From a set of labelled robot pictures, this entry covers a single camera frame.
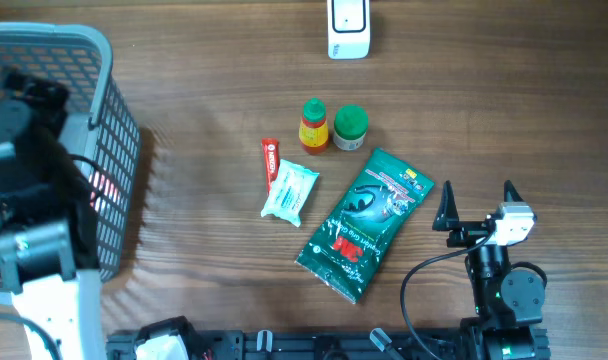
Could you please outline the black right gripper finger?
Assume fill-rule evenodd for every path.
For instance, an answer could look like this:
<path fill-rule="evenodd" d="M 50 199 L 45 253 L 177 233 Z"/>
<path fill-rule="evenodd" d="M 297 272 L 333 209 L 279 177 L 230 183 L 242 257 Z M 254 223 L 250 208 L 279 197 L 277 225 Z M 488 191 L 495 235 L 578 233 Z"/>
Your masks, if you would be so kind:
<path fill-rule="evenodd" d="M 438 207 L 432 229 L 434 231 L 452 231 L 459 227 L 460 220 L 455 203 L 453 187 L 447 180 L 442 189 L 441 201 Z"/>
<path fill-rule="evenodd" d="M 510 180 L 504 182 L 503 196 L 505 202 L 523 202 L 523 198 Z"/>

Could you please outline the green 3M gloves packet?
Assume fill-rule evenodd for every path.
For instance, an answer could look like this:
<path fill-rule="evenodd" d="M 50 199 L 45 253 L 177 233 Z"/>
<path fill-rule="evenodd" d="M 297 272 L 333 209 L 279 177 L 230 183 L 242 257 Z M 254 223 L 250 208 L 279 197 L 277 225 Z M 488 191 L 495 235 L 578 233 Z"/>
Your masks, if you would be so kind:
<path fill-rule="evenodd" d="M 397 233 L 434 186 L 411 164 L 375 149 L 295 263 L 358 303 Z"/>

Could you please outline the white jar green lid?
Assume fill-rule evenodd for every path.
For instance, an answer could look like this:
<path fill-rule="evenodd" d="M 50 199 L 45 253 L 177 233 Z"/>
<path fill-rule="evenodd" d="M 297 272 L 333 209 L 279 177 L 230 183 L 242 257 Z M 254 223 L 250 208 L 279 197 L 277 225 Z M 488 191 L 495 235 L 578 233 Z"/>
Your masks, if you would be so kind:
<path fill-rule="evenodd" d="M 343 151 L 354 151 L 362 146 L 368 131 L 369 117 L 358 105 L 346 105 L 338 110 L 334 120 L 334 144 Z"/>

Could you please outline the red sauce bottle green cap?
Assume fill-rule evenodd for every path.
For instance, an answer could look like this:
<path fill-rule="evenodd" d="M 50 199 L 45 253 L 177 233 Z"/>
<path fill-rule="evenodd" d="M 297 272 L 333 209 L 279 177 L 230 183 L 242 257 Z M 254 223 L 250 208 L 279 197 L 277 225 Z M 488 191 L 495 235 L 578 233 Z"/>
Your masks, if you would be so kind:
<path fill-rule="evenodd" d="M 304 104 L 298 137 L 303 149 L 311 155 L 320 154 L 328 147 L 326 106 L 320 99 L 311 98 Z"/>

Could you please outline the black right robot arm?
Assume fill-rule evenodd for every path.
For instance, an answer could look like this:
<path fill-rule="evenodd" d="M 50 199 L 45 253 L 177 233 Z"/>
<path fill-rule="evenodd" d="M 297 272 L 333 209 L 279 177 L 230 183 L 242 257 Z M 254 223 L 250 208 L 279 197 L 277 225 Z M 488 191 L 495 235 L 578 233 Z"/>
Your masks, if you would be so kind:
<path fill-rule="evenodd" d="M 511 181 L 503 201 L 480 221 L 459 218 L 450 182 L 443 186 L 433 223 L 447 231 L 447 246 L 467 251 L 465 269 L 472 286 L 476 315 L 460 322 L 457 359 L 529 359 L 551 357 L 543 321 L 547 276 L 529 262 L 513 263 L 508 250 L 528 238 L 536 215 Z"/>

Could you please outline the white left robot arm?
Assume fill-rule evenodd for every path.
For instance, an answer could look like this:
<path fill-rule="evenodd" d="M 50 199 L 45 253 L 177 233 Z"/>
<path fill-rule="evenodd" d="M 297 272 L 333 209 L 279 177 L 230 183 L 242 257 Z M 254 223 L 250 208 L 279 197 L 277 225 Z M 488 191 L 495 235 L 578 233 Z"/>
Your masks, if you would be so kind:
<path fill-rule="evenodd" d="M 60 137 L 67 88 L 9 69 L 0 101 L 0 276 L 34 359 L 103 359 L 97 191 Z"/>

